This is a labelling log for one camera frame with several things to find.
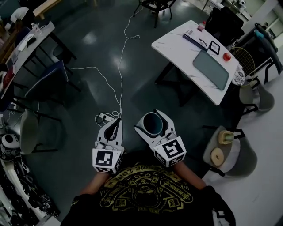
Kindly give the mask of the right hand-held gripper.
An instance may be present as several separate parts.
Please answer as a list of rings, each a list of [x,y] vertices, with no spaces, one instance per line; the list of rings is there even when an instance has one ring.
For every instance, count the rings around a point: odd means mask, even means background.
[[[184,160],[187,153],[183,141],[175,132],[173,120],[160,110],[155,113],[161,118],[163,126],[160,135],[151,135],[139,126],[134,126],[136,133],[152,146],[154,156],[165,166],[171,167]]]

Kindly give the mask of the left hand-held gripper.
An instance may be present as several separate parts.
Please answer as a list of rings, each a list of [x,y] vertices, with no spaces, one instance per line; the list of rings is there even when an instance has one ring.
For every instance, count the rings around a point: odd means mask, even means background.
[[[99,142],[95,142],[95,148],[92,149],[92,166],[98,173],[117,173],[125,152],[124,147],[121,146],[122,133],[123,122],[121,118],[108,122],[99,130]]]

